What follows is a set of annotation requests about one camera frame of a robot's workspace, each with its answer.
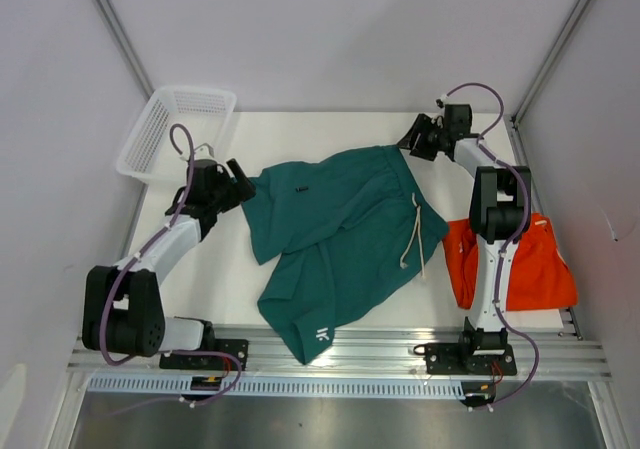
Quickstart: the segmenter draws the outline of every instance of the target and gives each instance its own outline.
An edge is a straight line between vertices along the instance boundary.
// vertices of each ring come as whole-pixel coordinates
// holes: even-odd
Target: white basket
[[[216,159],[223,162],[231,143],[228,126],[235,105],[236,95],[229,91],[191,86],[157,89],[133,127],[116,170],[147,184],[183,182],[185,163],[167,143],[169,128],[176,122],[189,129],[195,147],[210,144]],[[176,141],[184,141],[182,134],[176,134]],[[162,164],[156,164],[161,152]]]

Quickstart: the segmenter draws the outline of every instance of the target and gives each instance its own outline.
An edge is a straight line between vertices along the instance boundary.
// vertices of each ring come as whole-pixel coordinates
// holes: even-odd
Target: metal frame
[[[545,57],[544,63],[519,104],[515,117],[512,118],[513,126],[507,124],[508,128],[512,127],[509,135],[516,159],[520,163],[526,163],[526,154],[517,131],[518,124],[555,67],[592,1],[576,1],[556,41]],[[150,97],[153,93],[153,85],[126,35],[113,4],[110,0],[94,0],[94,2],[136,84],[147,97]],[[536,211],[541,211],[535,186],[532,190],[533,208]],[[136,209],[127,241],[130,241],[133,229],[137,224],[139,210],[140,203]],[[541,361],[536,379],[587,381],[594,397],[594,404],[607,446],[628,447],[613,399],[611,374],[602,346],[597,342],[582,340],[575,315],[571,309],[563,311],[562,318],[564,329],[559,334],[538,333],[532,335],[541,349]],[[360,384],[361,381],[371,381],[372,383],[379,381],[385,387],[390,387],[390,391],[397,389],[397,387],[405,387],[407,383],[411,386],[415,380],[423,385],[431,383],[438,386],[458,384],[463,380],[475,380],[474,376],[456,377],[455,379],[447,376],[428,376],[424,371],[424,361],[412,354],[414,345],[425,342],[453,342],[457,339],[458,332],[458,328],[444,331],[419,328],[364,331],[341,328],[336,331],[334,345],[329,351],[318,357],[311,365],[301,366],[291,356],[280,338],[270,329],[233,326],[217,329],[219,337],[244,338],[250,341],[251,349],[246,374],[251,377],[250,380],[270,381],[273,384],[280,381],[283,384],[292,382],[309,384],[313,381],[325,381],[327,384],[331,384],[330,381],[335,381],[334,385],[346,384],[347,386]],[[513,379],[522,380],[531,367],[532,351],[528,343],[519,338],[513,338],[511,342],[519,366],[519,375]],[[112,368],[104,364],[99,353],[87,351],[81,342],[77,341],[68,367],[67,391],[48,447],[57,449],[69,446],[85,391],[91,385],[92,376],[98,371],[100,371],[100,377],[107,380],[113,377],[116,371],[125,380],[157,378],[158,374],[169,379],[180,380],[196,374],[207,374],[206,372],[163,371],[158,368],[158,359],[159,357],[137,359],[126,366]],[[291,386],[283,387],[283,389],[279,389],[278,394],[290,394],[291,391],[288,387]],[[314,392],[314,395],[323,394],[329,395],[323,393],[322,390],[319,393]]]
[[[529,84],[529,87],[527,87],[524,97],[515,110],[514,123],[516,127],[518,126],[518,124],[520,124],[522,118],[525,116],[527,110],[544,86],[549,75],[556,67],[556,64],[560,60],[560,57],[567,48],[567,44],[575,34],[576,29],[580,25],[580,22],[584,19],[584,16],[591,6],[592,2],[593,0],[576,0],[576,2],[574,3],[571,11],[569,12],[569,15],[567,16],[567,19],[562,25],[562,29],[560,29],[560,32],[556,36],[556,40],[551,45],[551,48],[544,57],[542,64],[538,68],[538,71],[533,78],[533,81],[531,81],[531,84]]]
[[[111,0],[93,0],[96,4],[100,16],[107,25],[107,30],[113,36],[113,39],[120,49],[124,60],[131,71],[136,84],[140,90],[147,96],[147,99],[153,94],[154,88],[149,80],[147,71],[145,71],[140,58],[133,49],[133,45],[127,36],[124,26],[120,22],[120,18],[116,13]]]

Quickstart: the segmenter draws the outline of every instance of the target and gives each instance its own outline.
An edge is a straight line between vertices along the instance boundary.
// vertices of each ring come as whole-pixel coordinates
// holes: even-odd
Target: drawstring
[[[404,250],[404,252],[402,253],[402,257],[400,258],[400,267],[402,269],[406,269],[408,266],[408,264],[406,262],[404,262],[404,258],[407,257],[407,254],[409,254],[409,250],[411,249],[411,246],[413,245],[413,241],[416,238],[416,233],[418,234],[418,244],[420,245],[420,274],[422,274],[422,278],[426,279],[427,276],[424,273],[424,252],[422,251],[422,221],[421,221],[421,217],[420,217],[420,204],[418,204],[416,202],[416,194],[415,192],[411,195],[411,200],[413,201],[413,205],[416,208],[416,221],[413,224],[413,232],[411,233],[411,239],[409,240],[409,244],[407,245],[407,248]]]

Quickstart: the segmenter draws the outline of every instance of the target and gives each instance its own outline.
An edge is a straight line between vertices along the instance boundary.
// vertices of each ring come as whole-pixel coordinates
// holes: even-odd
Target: gray floor
[[[511,390],[503,384],[503,391]],[[91,448],[604,448],[583,383],[536,383],[493,414],[458,402],[228,396],[189,409],[148,397],[88,394],[71,447]]]

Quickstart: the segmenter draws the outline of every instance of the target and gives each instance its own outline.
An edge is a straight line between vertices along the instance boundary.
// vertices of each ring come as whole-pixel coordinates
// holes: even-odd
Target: orange shirt
[[[478,246],[469,220],[450,222],[443,244],[458,306],[470,309],[476,290]],[[513,259],[507,310],[556,309],[577,303],[576,285],[558,253],[551,221],[534,213]]]

